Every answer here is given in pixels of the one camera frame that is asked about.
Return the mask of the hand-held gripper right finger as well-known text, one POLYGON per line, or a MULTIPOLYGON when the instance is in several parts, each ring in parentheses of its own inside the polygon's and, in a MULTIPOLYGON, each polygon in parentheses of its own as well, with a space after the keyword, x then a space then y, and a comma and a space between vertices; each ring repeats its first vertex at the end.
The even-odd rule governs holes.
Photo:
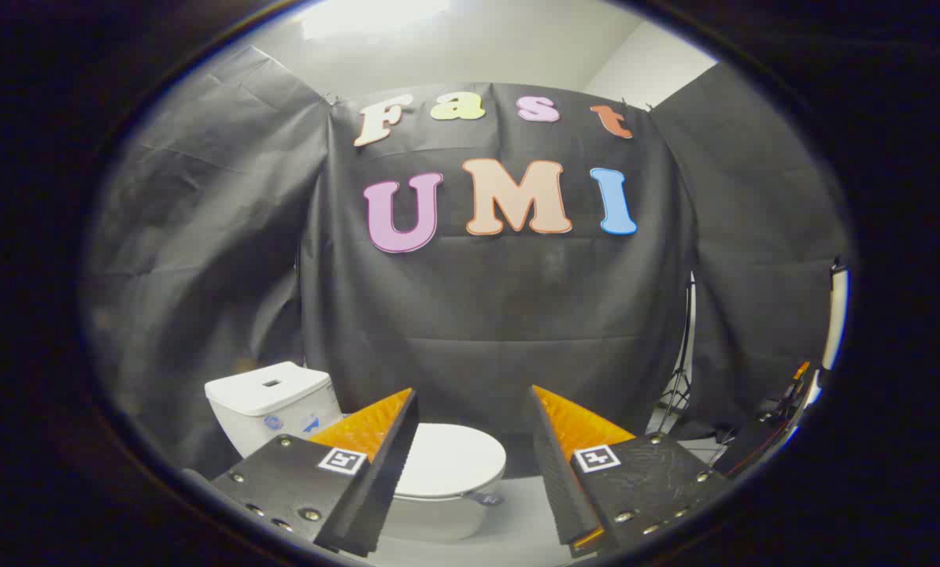
POLYGON ((667 435, 633 434, 538 385, 530 396, 557 539, 574 558, 634 553, 731 487, 667 435))

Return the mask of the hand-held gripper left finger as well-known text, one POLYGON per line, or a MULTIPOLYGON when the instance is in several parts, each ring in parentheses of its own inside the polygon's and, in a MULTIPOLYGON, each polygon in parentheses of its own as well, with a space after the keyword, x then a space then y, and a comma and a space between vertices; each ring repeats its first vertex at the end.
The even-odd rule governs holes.
POLYGON ((420 423, 412 388, 308 439, 276 435, 210 481, 251 519, 333 552, 379 545, 420 423))

